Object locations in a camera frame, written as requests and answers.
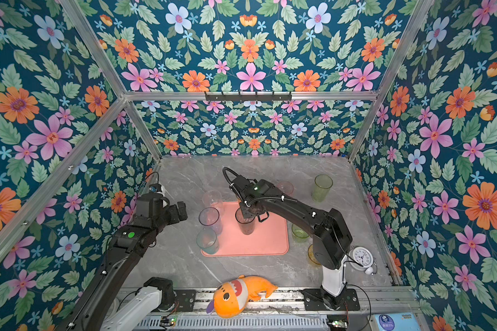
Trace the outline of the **clear transparent cup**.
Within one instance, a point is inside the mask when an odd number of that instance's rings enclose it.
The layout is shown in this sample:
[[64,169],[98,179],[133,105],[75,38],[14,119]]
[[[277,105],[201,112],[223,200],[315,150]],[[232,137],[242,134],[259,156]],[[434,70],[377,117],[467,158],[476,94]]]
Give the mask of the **clear transparent cup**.
[[212,207],[217,209],[220,214],[224,212],[222,195],[217,190],[210,190],[204,193],[202,202],[207,208]]

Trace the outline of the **tall light green cup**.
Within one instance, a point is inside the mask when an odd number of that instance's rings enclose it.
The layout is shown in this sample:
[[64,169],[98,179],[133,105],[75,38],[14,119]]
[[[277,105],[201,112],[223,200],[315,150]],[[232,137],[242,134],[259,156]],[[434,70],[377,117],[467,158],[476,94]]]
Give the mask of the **tall light green cup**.
[[314,187],[311,194],[312,199],[316,202],[323,202],[333,187],[333,184],[334,181],[330,176],[326,174],[317,175],[314,179]]

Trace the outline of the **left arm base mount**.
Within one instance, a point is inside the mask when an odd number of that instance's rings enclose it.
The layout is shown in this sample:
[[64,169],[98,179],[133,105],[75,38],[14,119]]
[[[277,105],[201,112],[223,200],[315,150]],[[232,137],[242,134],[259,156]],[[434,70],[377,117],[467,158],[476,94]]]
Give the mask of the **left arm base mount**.
[[160,305],[154,312],[187,313],[192,312],[196,303],[197,291],[194,289],[176,290],[173,281],[161,277],[152,277],[144,283],[160,292]]

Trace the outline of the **pink plastic tray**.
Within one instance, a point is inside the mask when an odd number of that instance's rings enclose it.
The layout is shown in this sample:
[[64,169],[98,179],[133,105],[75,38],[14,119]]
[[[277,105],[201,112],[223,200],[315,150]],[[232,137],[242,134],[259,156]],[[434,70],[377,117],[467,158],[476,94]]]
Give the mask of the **pink plastic tray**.
[[206,257],[249,257],[284,255],[289,250],[287,221],[283,217],[270,214],[263,222],[255,218],[255,230],[245,235],[240,230],[235,213],[239,203],[225,201],[224,212],[220,215],[222,233],[218,235],[219,250]]

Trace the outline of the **grey smoky cup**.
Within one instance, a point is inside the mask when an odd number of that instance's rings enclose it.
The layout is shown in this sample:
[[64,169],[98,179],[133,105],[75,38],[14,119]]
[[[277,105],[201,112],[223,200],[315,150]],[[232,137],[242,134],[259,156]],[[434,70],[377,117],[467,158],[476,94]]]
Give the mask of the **grey smoky cup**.
[[236,222],[243,234],[250,235],[254,232],[255,217],[246,218],[243,215],[241,208],[238,208],[236,210],[235,217],[236,217]]

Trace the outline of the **blue transparent cup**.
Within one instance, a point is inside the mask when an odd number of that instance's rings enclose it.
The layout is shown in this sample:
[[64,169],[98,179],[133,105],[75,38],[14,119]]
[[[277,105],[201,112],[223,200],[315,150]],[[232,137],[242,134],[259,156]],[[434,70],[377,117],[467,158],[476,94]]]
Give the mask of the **blue transparent cup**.
[[200,212],[198,219],[204,227],[213,230],[217,235],[222,233],[223,227],[220,218],[220,211],[217,208],[204,208]]

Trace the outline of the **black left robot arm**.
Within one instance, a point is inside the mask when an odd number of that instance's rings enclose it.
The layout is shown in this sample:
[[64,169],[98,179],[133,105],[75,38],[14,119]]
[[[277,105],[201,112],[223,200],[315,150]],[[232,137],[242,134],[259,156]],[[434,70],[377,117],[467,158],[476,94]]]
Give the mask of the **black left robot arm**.
[[113,235],[94,278],[56,329],[100,330],[121,286],[158,234],[187,219],[183,201],[171,204],[161,193],[139,197],[131,220]]

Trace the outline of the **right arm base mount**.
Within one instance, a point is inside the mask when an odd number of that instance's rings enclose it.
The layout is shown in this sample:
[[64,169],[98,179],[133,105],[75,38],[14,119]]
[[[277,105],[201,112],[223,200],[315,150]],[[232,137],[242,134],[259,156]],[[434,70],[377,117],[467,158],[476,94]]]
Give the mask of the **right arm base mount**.
[[322,288],[306,288],[300,291],[307,311],[359,311],[360,303],[354,289],[345,288],[334,297]]

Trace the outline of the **teal frosted cup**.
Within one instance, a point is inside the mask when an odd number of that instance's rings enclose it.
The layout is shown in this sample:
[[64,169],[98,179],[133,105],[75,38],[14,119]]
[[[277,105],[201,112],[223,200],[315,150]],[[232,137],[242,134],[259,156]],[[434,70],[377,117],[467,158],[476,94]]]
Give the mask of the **teal frosted cup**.
[[203,229],[196,238],[196,243],[202,252],[208,255],[214,255],[219,250],[218,236],[214,230]]

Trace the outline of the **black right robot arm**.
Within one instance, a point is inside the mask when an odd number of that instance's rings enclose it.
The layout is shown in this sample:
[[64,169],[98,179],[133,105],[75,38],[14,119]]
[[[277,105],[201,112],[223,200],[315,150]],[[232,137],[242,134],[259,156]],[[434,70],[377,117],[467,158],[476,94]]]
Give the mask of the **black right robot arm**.
[[352,235],[341,212],[324,211],[284,194],[272,183],[245,179],[231,183],[229,188],[239,200],[243,215],[260,222],[271,214],[298,226],[312,238],[313,254],[322,266],[322,293],[338,298],[346,287],[345,268],[350,260]]

